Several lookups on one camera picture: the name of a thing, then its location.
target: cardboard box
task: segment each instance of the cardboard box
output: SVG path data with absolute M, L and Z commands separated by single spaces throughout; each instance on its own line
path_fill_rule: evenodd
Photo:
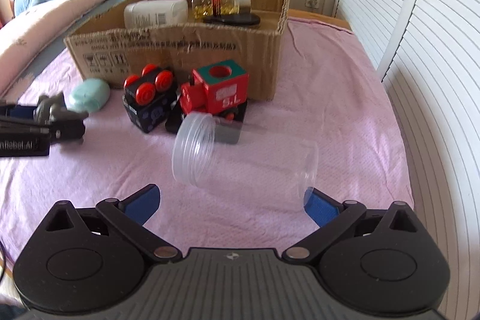
M 153 63 L 173 67 L 181 83 L 193 68 L 233 59 L 250 74 L 249 98 L 274 97 L 290 0 L 251 0 L 252 12 L 262 19 L 258 28 L 198 23 L 190 10 L 186 24 L 127 30 L 123 10 L 138 1 L 125 0 L 65 38 L 84 79 L 99 77 L 121 88 L 128 75 Z

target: triangular hole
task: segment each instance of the triangular hole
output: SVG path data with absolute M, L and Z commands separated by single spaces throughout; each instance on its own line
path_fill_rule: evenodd
M 61 231 L 62 229 L 70 229 L 73 228 L 74 225 L 72 224 L 70 217 L 68 216 L 67 211 L 60 210 L 57 211 L 55 217 L 53 217 L 52 221 L 46 228 L 48 232 L 53 231 Z
M 393 219 L 390 229 L 395 231 L 416 232 L 417 228 L 410 220 L 409 215 L 405 211 L 398 211 Z

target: black cable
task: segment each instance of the black cable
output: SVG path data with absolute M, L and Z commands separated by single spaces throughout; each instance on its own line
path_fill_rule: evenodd
M 0 285 L 2 284 L 3 277 L 5 276 L 5 269 L 7 268 L 7 257 L 5 256 L 5 247 L 3 246 L 2 241 L 0 240 L 0 257 L 2 258 L 3 267 L 0 271 Z

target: clear bottle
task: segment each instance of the clear bottle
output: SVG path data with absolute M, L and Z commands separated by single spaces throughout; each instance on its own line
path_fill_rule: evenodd
M 178 182 L 281 210 L 303 209 L 317 168 L 314 141 L 200 112 L 185 117 L 172 152 Z
M 239 6 L 235 0 L 191 0 L 195 19 L 204 16 L 238 14 Z

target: teal soap bar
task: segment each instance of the teal soap bar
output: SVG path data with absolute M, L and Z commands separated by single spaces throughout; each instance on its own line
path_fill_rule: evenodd
M 110 97 L 110 86 L 102 79 L 90 78 L 75 87 L 69 95 L 69 109 L 75 112 L 99 111 Z

